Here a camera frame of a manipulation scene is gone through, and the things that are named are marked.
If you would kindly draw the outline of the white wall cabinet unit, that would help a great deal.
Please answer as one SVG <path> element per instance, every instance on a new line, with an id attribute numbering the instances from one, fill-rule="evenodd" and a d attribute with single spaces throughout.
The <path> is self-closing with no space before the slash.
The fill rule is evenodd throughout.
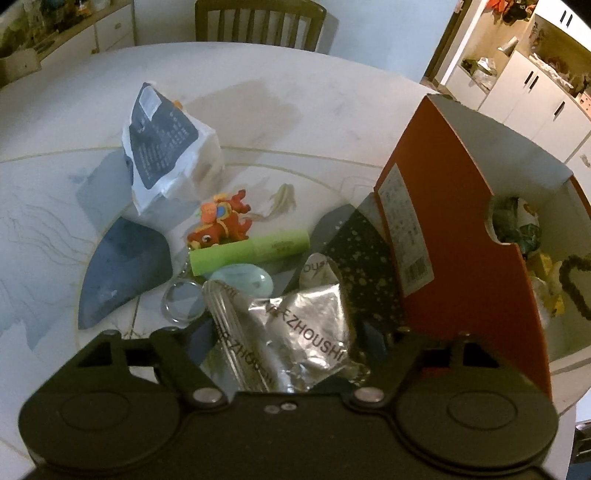
<path id="1" fill-rule="evenodd" d="M 507 25 L 468 2 L 439 89 L 590 179 L 590 23 L 571 1 L 538 1 Z"/>

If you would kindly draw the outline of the dark wooden chair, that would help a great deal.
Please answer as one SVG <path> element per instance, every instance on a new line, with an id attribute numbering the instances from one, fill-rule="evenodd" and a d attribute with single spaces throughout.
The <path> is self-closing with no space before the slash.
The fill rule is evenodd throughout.
<path id="1" fill-rule="evenodd" d="M 314 52 L 327 18 L 315 1 L 196 1 L 195 39 Z"/>

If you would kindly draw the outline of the green tube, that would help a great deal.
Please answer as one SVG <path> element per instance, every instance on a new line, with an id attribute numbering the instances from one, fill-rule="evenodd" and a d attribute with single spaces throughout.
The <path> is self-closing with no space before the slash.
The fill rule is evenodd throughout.
<path id="1" fill-rule="evenodd" d="M 196 249 L 188 261 L 194 276 L 213 273 L 221 267 L 249 263 L 265 263 L 304 253 L 310 248 L 305 230 L 290 230 L 242 241 Z"/>

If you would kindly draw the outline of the yellow small carton box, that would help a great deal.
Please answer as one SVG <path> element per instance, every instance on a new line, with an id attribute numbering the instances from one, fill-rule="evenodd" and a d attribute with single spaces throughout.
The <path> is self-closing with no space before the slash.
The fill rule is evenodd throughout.
<path id="1" fill-rule="evenodd" d="M 542 251 L 527 261 L 534 292 L 550 318 L 565 313 L 563 287 L 559 279 L 562 264 L 562 261 L 553 261 L 550 255 Z"/>

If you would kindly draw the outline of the silver foil packet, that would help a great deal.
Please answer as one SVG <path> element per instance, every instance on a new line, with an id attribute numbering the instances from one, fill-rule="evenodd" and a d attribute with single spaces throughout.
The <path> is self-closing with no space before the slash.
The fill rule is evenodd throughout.
<path id="1" fill-rule="evenodd" d="M 298 288 L 263 298 L 221 280 L 204 284 L 204 299 L 218 336 L 205 373 L 223 390 L 307 393 L 329 378 L 360 386 L 370 368 L 356 353 L 341 273 L 321 253 L 308 257 Z"/>

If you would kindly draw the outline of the red orange toy figure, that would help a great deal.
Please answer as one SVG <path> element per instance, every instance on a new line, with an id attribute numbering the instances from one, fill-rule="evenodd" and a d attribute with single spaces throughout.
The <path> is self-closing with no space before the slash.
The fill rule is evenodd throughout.
<path id="1" fill-rule="evenodd" d="M 252 210 L 245 200 L 246 191 L 240 189 L 233 195 L 220 193 L 203 203 L 197 211 L 198 224 L 186 237 L 190 250 L 246 240 L 252 227 Z"/>

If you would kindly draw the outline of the white bag with dark label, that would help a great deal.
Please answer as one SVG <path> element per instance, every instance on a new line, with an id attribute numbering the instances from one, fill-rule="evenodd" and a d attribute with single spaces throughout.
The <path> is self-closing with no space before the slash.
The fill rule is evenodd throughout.
<path id="1" fill-rule="evenodd" d="M 217 133 L 144 83 L 122 130 L 131 198 L 143 215 L 161 199 L 197 202 L 221 185 L 224 159 Z"/>

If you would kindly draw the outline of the light blue oval case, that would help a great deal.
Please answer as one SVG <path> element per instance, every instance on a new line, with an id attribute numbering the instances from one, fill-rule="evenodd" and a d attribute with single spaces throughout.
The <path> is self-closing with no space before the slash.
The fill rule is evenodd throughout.
<path id="1" fill-rule="evenodd" d="M 224 266 L 211 273 L 208 279 L 224 282 L 253 297 L 270 297 L 273 294 L 273 278 L 266 270 L 253 264 Z"/>

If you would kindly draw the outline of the round clear keyring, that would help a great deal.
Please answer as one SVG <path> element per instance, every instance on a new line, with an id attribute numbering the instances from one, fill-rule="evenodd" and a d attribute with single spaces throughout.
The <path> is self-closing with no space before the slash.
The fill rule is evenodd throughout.
<path id="1" fill-rule="evenodd" d="M 161 301 L 163 316 L 173 325 L 186 326 L 195 322 L 206 311 L 202 284 L 193 275 L 190 258 L 186 257 L 178 274 L 169 282 Z"/>

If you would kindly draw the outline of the white sideboard with drawers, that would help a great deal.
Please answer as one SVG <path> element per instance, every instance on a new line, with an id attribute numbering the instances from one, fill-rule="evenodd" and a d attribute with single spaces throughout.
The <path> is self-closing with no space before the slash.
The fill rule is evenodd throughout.
<path id="1" fill-rule="evenodd" d="M 1 85 L 135 44 L 131 1 L 15 1 L 1 13 Z"/>

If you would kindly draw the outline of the red cardboard shoe box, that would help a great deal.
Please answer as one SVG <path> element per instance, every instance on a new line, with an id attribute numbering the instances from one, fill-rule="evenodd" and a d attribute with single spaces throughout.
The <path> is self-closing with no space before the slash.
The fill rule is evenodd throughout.
<path id="1" fill-rule="evenodd" d="M 441 95 L 420 103 L 375 187 L 405 318 L 433 338 L 474 334 L 565 411 L 590 388 L 590 324 L 568 304 L 544 326 L 519 248 L 493 235 L 495 201 L 524 199 L 553 260 L 590 253 L 590 197 L 563 162 Z"/>

